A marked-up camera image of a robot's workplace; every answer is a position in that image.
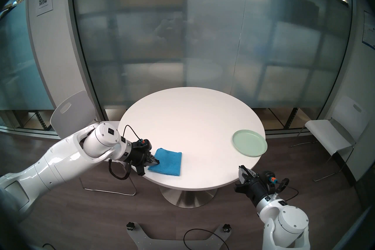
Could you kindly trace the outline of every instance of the round table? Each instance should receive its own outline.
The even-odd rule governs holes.
[[[260,157],[248,157],[232,144],[237,130],[249,129],[265,137],[262,122],[239,99],[197,87],[158,91],[134,103],[123,115],[119,132],[126,125],[158,148],[182,152],[180,176],[151,172],[144,177],[160,186],[172,204],[195,208],[208,203],[219,187],[238,180],[238,167],[251,169]],[[132,130],[124,137],[136,141]]]

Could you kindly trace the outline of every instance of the metal table base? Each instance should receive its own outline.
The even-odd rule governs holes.
[[[186,246],[182,240],[158,240],[151,239],[142,230],[138,223],[134,223],[134,230],[126,230],[129,236],[133,239],[134,243],[137,245],[138,250],[186,250]],[[220,225],[214,232],[224,241],[228,239],[231,232],[227,233],[223,230],[223,225]],[[185,240],[186,245],[190,249],[199,250],[219,250],[223,242],[216,237],[211,235],[206,240]]]
[[[159,186],[162,195],[171,204],[180,208],[198,208],[207,204],[213,199],[217,192],[217,188],[213,190],[175,190],[164,186]]]

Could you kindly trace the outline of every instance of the green plate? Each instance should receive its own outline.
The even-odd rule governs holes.
[[[232,136],[234,147],[242,154],[257,157],[267,151],[263,136],[251,130],[238,130]]]

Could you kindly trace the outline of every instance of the chair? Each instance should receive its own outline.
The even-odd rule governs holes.
[[[86,91],[79,91],[78,93],[70,96],[65,101],[63,101],[58,107],[55,109],[51,116],[51,125],[53,129],[56,131],[56,133],[59,135],[61,139],[64,139],[71,134],[74,134],[75,132],[83,129],[84,127],[90,125],[94,119],[95,119],[95,107],[93,103],[91,102],[90,98],[87,95]],[[116,128],[119,125],[119,121],[105,121],[107,123],[110,123],[114,125]],[[116,162],[122,165],[124,171],[125,169],[125,163],[113,160],[112,162]],[[137,193],[137,189],[134,186],[134,183],[132,179],[129,177],[130,182],[132,183],[134,187],[134,193],[128,194],[128,193],[120,193],[120,192],[109,192],[106,190],[95,190],[90,188],[85,188],[81,178],[80,182],[82,185],[82,188],[85,190],[91,190],[95,192],[106,192],[106,193],[117,193],[117,194],[123,194],[125,196],[134,196]]]
[[[346,131],[351,135],[353,142],[349,142],[343,136],[343,132],[340,133],[332,124],[332,119],[337,121]],[[351,154],[353,153],[354,146],[357,143],[362,132],[366,128],[369,122],[369,115],[362,109],[362,107],[347,96],[343,96],[336,107],[333,110],[332,117],[328,120],[311,120],[308,121],[302,130],[306,127],[310,132],[316,137],[316,139],[324,146],[331,157],[326,161],[326,163],[332,158],[332,156],[339,152],[340,150],[352,148],[351,152],[346,159],[344,165],[341,169],[335,173],[329,174],[325,177],[319,178],[313,181],[319,181],[331,175],[339,173],[346,163],[348,162]],[[290,147],[295,147],[302,144],[315,143],[315,142],[305,142]]]

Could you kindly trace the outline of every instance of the frosted glass wall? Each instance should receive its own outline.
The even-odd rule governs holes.
[[[351,11],[337,0],[74,0],[101,106],[196,86],[251,107],[321,107]]]
[[[0,110],[53,110],[31,50],[25,1],[0,19]]]

